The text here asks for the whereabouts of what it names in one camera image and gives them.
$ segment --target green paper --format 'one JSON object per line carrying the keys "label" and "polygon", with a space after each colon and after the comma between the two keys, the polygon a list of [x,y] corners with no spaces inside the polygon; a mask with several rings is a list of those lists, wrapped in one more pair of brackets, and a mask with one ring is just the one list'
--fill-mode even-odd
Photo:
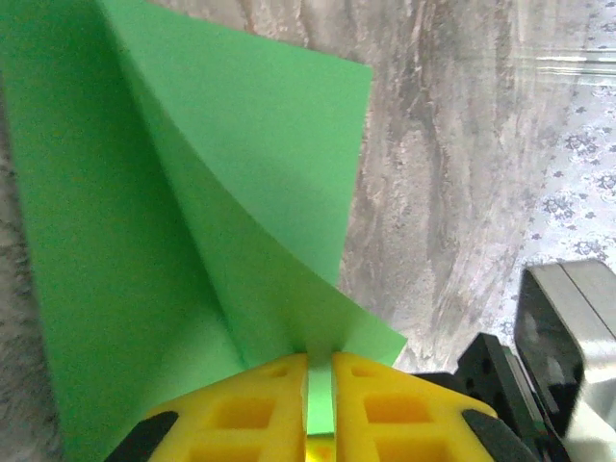
{"label": "green paper", "polygon": [[331,351],[403,345],[332,287],[370,72],[143,2],[102,2],[107,28],[35,3],[0,6],[1,68],[69,460],[295,351],[331,431]]}

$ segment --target yellow plastic part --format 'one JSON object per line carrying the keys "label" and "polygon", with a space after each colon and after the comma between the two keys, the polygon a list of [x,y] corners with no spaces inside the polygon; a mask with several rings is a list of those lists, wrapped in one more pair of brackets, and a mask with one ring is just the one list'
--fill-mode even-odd
{"label": "yellow plastic part", "polygon": [[488,462],[461,412],[481,401],[351,353],[333,357],[337,462]]}
{"label": "yellow plastic part", "polygon": [[303,462],[307,369],[284,356],[152,409],[179,418],[148,462]]}
{"label": "yellow plastic part", "polygon": [[306,437],[306,462],[336,462],[333,433]]}

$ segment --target gray textured background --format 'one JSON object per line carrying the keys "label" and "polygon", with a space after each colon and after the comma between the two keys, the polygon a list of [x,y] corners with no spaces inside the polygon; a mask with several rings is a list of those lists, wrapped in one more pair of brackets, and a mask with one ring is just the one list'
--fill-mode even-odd
{"label": "gray textured background", "polygon": [[[544,72],[541,59],[581,53],[609,2],[159,3],[373,66],[341,289],[408,337],[399,367],[450,367],[478,329],[507,326],[502,294],[576,104],[577,77]],[[0,140],[0,460],[59,460]]]}

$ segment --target green foam sheet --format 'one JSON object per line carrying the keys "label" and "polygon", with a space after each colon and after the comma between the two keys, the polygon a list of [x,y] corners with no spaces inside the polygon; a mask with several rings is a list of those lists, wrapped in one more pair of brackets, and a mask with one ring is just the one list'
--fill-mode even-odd
{"label": "green foam sheet", "polygon": [[370,70],[140,0],[0,6],[2,76],[69,460],[278,356],[403,339],[335,288]]}

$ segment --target silver metal piece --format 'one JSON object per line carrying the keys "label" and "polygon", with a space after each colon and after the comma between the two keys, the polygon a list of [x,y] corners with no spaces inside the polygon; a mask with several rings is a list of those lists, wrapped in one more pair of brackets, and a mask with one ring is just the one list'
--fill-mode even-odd
{"label": "silver metal piece", "polygon": [[[616,275],[604,264],[526,270],[516,344],[544,405],[570,413],[560,433],[574,460],[616,460],[614,332]],[[555,398],[552,390],[558,387],[566,392]]]}

